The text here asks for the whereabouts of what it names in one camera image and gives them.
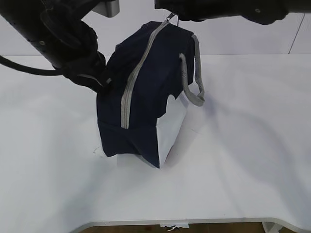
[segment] gray zipper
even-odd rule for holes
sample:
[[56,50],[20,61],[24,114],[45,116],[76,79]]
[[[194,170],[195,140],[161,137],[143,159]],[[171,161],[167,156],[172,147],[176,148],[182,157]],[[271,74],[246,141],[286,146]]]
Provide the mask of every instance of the gray zipper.
[[128,129],[130,125],[130,114],[131,114],[131,101],[132,101],[132,94],[133,94],[133,89],[135,86],[136,79],[138,77],[138,74],[140,72],[140,69],[142,68],[145,60],[148,57],[148,54],[150,52],[150,49],[152,47],[152,44],[156,38],[156,36],[159,34],[159,32],[165,28],[169,24],[168,21],[164,21],[161,23],[161,25],[155,29],[149,38],[147,49],[145,50],[144,55],[141,58],[141,61],[138,63],[138,65],[135,67],[135,69],[132,71],[130,74],[128,80],[127,80],[127,85],[124,91],[124,94],[122,96],[121,100],[121,127],[124,129]]

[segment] fabric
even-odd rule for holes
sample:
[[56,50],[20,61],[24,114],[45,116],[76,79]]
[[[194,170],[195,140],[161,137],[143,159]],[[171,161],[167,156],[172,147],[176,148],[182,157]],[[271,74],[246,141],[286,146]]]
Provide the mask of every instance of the fabric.
[[112,90],[97,96],[98,127],[105,154],[139,154],[157,168],[157,121],[167,111],[169,96],[177,99],[183,91],[181,53],[187,61],[188,84],[193,82],[193,33],[168,24],[157,34],[132,91],[128,129],[121,127],[121,100],[152,32],[160,25],[161,22],[149,22],[116,47],[104,74],[112,80]]

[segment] floor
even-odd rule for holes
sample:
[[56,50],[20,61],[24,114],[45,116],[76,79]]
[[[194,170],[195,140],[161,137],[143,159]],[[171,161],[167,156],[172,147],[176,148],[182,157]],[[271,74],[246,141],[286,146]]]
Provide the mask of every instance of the floor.
[[[154,226],[92,227],[81,233],[164,233],[166,229]],[[217,223],[193,224],[190,229],[180,229],[180,233],[264,233],[261,223]],[[283,228],[280,233],[294,233]]]

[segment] zipper pull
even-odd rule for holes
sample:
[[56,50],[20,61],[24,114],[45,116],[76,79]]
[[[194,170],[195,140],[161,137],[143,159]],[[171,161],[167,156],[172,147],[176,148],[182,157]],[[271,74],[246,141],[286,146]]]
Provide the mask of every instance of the zipper pull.
[[172,18],[174,18],[174,16],[175,16],[176,14],[174,14],[174,13],[171,13],[167,18],[166,18],[166,22],[169,22]]

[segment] black cable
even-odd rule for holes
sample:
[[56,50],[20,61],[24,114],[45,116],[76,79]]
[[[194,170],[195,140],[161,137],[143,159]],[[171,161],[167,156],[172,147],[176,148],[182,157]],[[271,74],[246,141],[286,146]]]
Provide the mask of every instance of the black cable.
[[0,64],[24,72],[28,74],[34,74],[34,75],[41,75],[41,76],[58,76],[62,75],[63,71],[61,69],[56,69],[56,70],[46,70],[46,69],[36,69],[32,67],[26,67],[20,64],[17,64],[15,62],[12,62],[2,56],[0,56]]

